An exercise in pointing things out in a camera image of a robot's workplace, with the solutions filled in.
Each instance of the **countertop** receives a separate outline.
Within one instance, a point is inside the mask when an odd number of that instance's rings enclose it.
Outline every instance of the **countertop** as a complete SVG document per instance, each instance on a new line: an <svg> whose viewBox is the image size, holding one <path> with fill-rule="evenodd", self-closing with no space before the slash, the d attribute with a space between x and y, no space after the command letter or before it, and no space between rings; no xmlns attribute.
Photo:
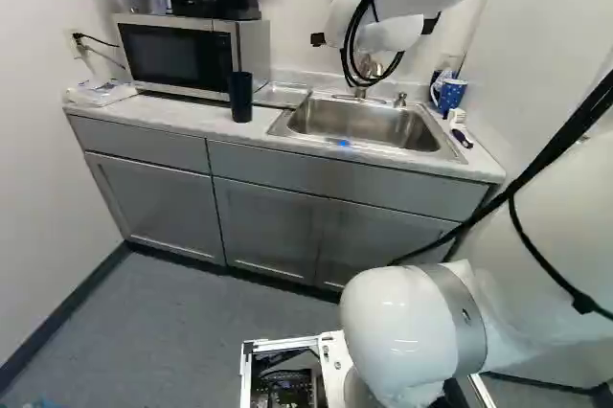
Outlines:
<svg viewBox="0 0 613 408"><path fill-rule="evenodd" d="M500 184L505 180L505 171L479 144L465 149L456 142L457 149L467 164L428 157L427 153L402 152L382 153L352 147L340 147L305 142L285 137L268 135L266 132L283 112L281 109L254 106L253 120L237 124L232 120L228 106L185 102L167 97L137 95L104 107L79 106L66 102L66 114L100 119L126 125L149 127L167 132L192 135L211 140L220 140L254 147L268 147L313 156L329 157L389 167L413 170L471 181ZM448 132L448 124L433 111L436 121Z"/></svg>

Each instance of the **gray carpet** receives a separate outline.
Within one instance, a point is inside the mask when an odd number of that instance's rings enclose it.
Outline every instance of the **gray carpet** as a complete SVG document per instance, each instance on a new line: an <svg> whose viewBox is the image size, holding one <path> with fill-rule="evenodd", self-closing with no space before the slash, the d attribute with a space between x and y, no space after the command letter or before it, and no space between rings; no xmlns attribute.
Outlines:
<svg viewBox="0 0 613 408"><path fill-rule="evenodd" d="M496 408L594 408L588 396L483 376Z"/></svg>
<svg viewBox="0 0 613 408"><path fill-rule="evenodd" d="M337 307L131 255L0 397L67 408L238 408L240 343L339 329ZM589 399L487 381L499 408Z"/></svg>

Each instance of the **microwave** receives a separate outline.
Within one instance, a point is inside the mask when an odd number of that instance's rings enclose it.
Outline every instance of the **microwave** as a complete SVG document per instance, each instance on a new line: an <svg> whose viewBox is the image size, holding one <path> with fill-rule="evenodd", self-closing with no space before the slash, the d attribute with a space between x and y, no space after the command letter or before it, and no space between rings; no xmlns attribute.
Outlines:
<svg viewBox="0 0 613 408"><path fill-rule="evenodd" d="M120 48L141 90L229 101L230 74L270 81L270 23L171 15L114 15Z"/></svg>

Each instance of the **blue mug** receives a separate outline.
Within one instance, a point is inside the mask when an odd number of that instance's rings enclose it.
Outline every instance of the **blue mug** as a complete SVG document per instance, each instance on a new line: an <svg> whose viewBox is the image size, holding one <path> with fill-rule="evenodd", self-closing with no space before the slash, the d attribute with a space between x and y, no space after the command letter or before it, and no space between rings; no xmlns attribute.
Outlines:
<svg viewBox="0 0 613 408"><path fill-rule="evenodd" d="M468 82L461 79L445 79L443 81L441 95L439 96L439 111L443 114L444 119L447 119L450 109L460 106L467 86Z"/></svg>

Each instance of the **stainless steel sink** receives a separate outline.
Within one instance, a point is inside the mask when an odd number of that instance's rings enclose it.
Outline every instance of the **stainless steel sink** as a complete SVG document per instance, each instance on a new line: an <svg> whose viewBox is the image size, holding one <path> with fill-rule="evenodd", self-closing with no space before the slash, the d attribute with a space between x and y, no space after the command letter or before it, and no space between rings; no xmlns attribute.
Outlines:
<svg viewBox="0 0 613 408"><path fill-rule="evenodd" d="M389 105L309 97L295 111L285 111L268 134L339 147L417 152L465 162L430 113L418 103Z"/></svg>

